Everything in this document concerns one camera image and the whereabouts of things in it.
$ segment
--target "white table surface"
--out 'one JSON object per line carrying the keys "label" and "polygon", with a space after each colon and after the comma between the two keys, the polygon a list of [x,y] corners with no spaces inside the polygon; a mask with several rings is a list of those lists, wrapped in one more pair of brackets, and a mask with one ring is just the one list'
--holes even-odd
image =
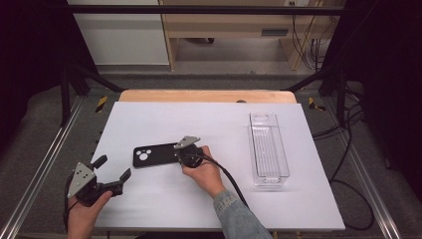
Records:
{"label": "white table surface", "polygon": [[[281,191],[254,185],[249,145],[249,113],[275,113],[290,177]],[[131,168],[123,195],[114,197],[96,227],[113,230],[219,230],[212,199],[182,174],[178,163],[135,169],[133,149],[201,137],[235,178],[251,210],[268,229],[344,229],[299,104],[115,103],[93,160],[108,157],[98,181],[118,180]],[[234,190],[222,173],[223,182]]]}

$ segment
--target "black phone case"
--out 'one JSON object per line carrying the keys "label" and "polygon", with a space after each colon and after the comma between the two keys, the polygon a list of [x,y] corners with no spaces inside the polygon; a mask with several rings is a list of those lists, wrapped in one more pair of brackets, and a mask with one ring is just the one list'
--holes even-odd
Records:
{"label": "black phone case", "polygon": [[136,147],[133,150],[133,167],[149,167],[178,162],[174,155],[175,143]]}

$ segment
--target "clear plastic container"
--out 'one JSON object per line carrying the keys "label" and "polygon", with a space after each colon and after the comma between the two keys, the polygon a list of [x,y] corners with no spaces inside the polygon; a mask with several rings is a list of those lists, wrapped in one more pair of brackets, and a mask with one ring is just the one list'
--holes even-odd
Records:
{"label": "clear plastic container", "polygon": [[276,114],[250,113],[250,145],[255,185],[281,189],[289,177]]}

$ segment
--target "sleeve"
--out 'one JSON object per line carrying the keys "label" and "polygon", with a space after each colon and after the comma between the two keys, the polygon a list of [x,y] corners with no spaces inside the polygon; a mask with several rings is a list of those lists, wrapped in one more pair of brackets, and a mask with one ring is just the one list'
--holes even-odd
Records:
{"label": "sleeve", "polygon": [[214,209],[228,239],[269,238],[269,231],[252,211],[231,191],[222,191],[214,198]]}

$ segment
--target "wire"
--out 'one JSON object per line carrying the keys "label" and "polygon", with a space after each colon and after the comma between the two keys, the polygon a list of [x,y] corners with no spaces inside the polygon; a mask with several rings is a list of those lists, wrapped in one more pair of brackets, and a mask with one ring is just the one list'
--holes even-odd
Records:
{"label": "wire", "polygon": [[[328,30],[331,28],[333,23],[337,22],[337,19],[333,16],[329,16],[329,20],[330,23],[328,25],[328,27],[325,28],[325,30],[320,34],[319,39],[323,39],[323,35],[325,35],[326,32],[328,32]],[[329,39],[331,39],[332,35],[334,35],[334,31],[332,31],[332,33],[329,35],[329,37],[326,38],[325,42],[323,42],[321,45],[324,45],[326,42],[328,42]]]}
{"label": "wire", "polygon": [[242,194],[239,186],[237,185],[235,179],[232,177],[232,175],[230,174],[230,172],[226,168],[224,168],[220,163],[218,163],[216,160],[214,160],[212,157],[210,157],[210,156],[208,156],[206,154],[197,155],[197,154],[186,153],[185,155],[187,155],[187,156],[193,156],[193,157],[199,157],[199,158],[205,159],[205,160],[210,161],[211,163],[217,165],[218,167],[220,167],[221,170],[223,170],[224,174],[226,174],[226,176],[229,178],[230,182],[232,182],[232,184],[235,187],[235,190],[238,193],[239,198],[242,200],[243,204],[245,204],[245,206],[247,206],[249,208],[248,203],[246,202],[246,199],[243,196],[243,194]]}
{"label": "wire", "polygon": [[[305,29],[305,41],[308,41],[307,36],[308,36],[309,32],[311,31],[311,26],[313,25],[315,18],[316,18],[316,16],[314,15],[313,18],[311,19],[310,24]],[[305,44],[305,42],[303,44],[301,44],[301,41],[299,40],[299,36],[298,36],[297,31],[296,31],[296,15],[292,15],[292,21],[293,21],[293,34],[292,34],[293,45],[294,45],[296,51],[298,52],[299,56],[301,57],[302,61],[307,66],[307,68],[316,71],[317,68],[314,68],[313,65],[310,63],[310,61],[306,59],[306,56],[304,56],[303,45]]]}
{"label": "wire", "polygon": [[330,182],[330,184],[333,184],[333,183],[339,183],[339,184],[342,184],[342,185],[344,185],[344,186],[346,186],[346,187],[348,187],[348,188],[350,188],[351,190],[353,190],[357,195],[359,195],[359,197],[360,198],[362,198],[362,200],[365,202],[365,204],[367,205],[367,207],[368,207],[368,209],[369,209],[369,211],[370,211],[370,214],[371,214],[371,217],[370,217],[370,222],[368,223],[368,225],[366,225],[366,226],[364,226],[364,227],[356,227],[356,226],[352,226],[352,225],[350,225],[350,224],[348,224],[347,222],[345,222],[345,221],[343,221],[344,222],[344,225],[346,226],[346,227],[349,227],[349,228],[351,228],[351,229],[354,229],[354,230],[356,230],[356,231],[366,231],[366,230],[368,230],[369,228],[371,228],[372,227],[372,225],[373,225],[373,223],[375,222],[375,217],[373,216],[373,209],[372,209],[372,207],[370,206],[370,204],[369,204],[369,202],[368,202],[368,200],[365,198],[365,196],[363,196],[358,190],[356,190],[356,188],[354,188],[353,186],[351,186],[350,184],[348,184],[348,183],[346,183],[346,182],[344,182],[344,181],[341,181],[341,180],[338,180],[338,179],[332,179],[331,180],[331,182]]}
{"label": "wire", "polygon": [[63,224],[65,226],[66,232],[68,232],[69,212],[79,202],[79,201],[77,201],[74,205],[72,205],[72,207],[70,209],[68,209],[69,186],[71,185],[72,179],[74,179],[73,173],[68,177],[68,180],[66,181],[66,185],[65,185],[65,210],[64,210],[64,213],[63,213]]}
{"label": "wire", "polygon": [[314,52],[313,52],[313,43],[310,43],[310,46],[311,46],[311,48],[309,49],[309,50],[307,50],[307,62],[308,62],[308,64],[313,68],[313,70],[315,71],[316,70],[316,68],[315,67],[313,67],[313,64],[311,63],[311,60],[310,60],[310,55],[311,55],[311,58],[312,58],[312,60],[314,60],[314,56],[313,56],[313,54],[314,54]]}
{"label": "wire", "polygon": [[[362,113],[362,112],[363,112],[363,111],[358,111],[358,112],[354,113],[354,114],[350,117],[350,119],[347,119],[347,120],[346,120],[346,122],[349,122],[349,121],[350,121],[350,126],[355,125],[357,122],[359,122],[360,120],[362,120],[362,117],[360,117],[360,118],[358,118],[358,119],[353,119],[353,118],[354,118],[355,116],[359,115],[359,114],[360,114],[360,113]],[[320,131],[320,132],[316,132],[316,133],[314,133],[314,134],[313,134],[313,138],[314,138],[314,140],[319,140],[319,139],[322,139],[322,138],[319,138],[319,137],[321,137],[321,136],[325,136],[325,135],[328,135],[328,134],[330,134],[331,132],[333,132],[333,131],[335,131],[336,129],[339,129],[339,128],[340,128],[340,125],[336,124],[335,126],[333,126],[333,127],[329,128],[329,129],[327,129],[327,130],[324,130],[324,131]],[[328,138],[328,137],[334,136],[334,135],[336,135],[336,134],[341,133],[342,131],[344,131],[344,129],[342,129],[342,130],[340,130],[340,131],[338,131],[338,132],[336,132],[336,133],[333,133],[333,134],[331,134],[331,135],[329,135],[329,136],[327,136],[327,137],[324,137],[324,138]]]}
{"label": "wire", "polygon": [[319,55],[319,42],[320,40],[316,39],[316,53],[315,53],[316,71],[317,71],[317,61],[318,61],[318,55]]}
{"label": "wire", "polygon": [[340,163],[338,164],[338,166],[337,166],[337,168],[336,168],[336,170],[335,170],[335,172],[332,174],[332,177],[328,180],[328,182],[329,182],[329,185],[331,186],[334,182],[336,182],[336,183],[340,183],[340,184],[343,184],[343,185],[345,185],[345,186],[347,186],[347,187],[349,187],[350,189],[352,189],[354,192],[356,192],[356,194],[357,195],[359,195],[362,199],[363,199],[363,201],[365,202],[365,204],[368,206],[368,208],[369,208],[369,211],[370,211],[370,215],[371,215],[371,219],[370,219],[370,221],[369,221],[369,223],[368,223],[368,225],[366,225],[366,226],[364,226],[364,227],[356,227],[356,226],[352,226],[352,225],[350,225],[350,224],[348,224],[348,223],[346,223],[345,221],[344,221],[344,225],[345,226],[347,226],[347,227],[349,227],[349,228],[351,228],[351,229],[354,229],[354,230],[358,230],[358,231],[365,231],[365,230],[367,230],[367,229],[369,229],[369,228],[371,228],[372,227],[372,225],[373,225],[373,223],[374,223],[374,221],[375,221],[375,216],[374,216],[374,214],[373,214],[373,209],[372,209],[372,207],[371,207],[371,205],[370,205],[370,203],[368,202],[368,200],[359,192],[359,191],[357,191],[357,189],[356,188],[354,188],[353,186],[351,186],[350,184],[348,184],[348,183],[346,183],[346,182],[344,182],[344,181],[341,181],[341,180],[338,180],[338,179],[335,179],[335,177],[337,176],[337,174],[338,174],[338,172],[339,172],[339,170],[341,169],[341,167],[342,167],[342,165],[344,164],[344,161],[345,161],[345,159],[346,159],[346,156],[347,156],[347,153],[348,153],[348,151],[349,151],[349,149],[350,149],[350,146],[351,146],[351,136],[352,136],[352,134],[351,134],[351,124],[350,124],[350,122],[351,122],[351,117],[350,117],[350,112],[351,112],[351,110],[353,109],[353,108],[355,108],[355,107],[357,107],[357,106],[359,106],[360,105],[360,103],[357,103],[357,104],[355,104],[355,105],[353,105],[351,108],[349,108],[348,109],[348,112],[347,112],[347,127],[346,127],[346,129],[347,129],[347,132],[348,132],[348,142],[347,142],[347,146],[346,146],[346,148],[345,148],[345,151],[344,151],[344,153],[343,153],[343,156],[341,157],[341,160],[340,160]]}

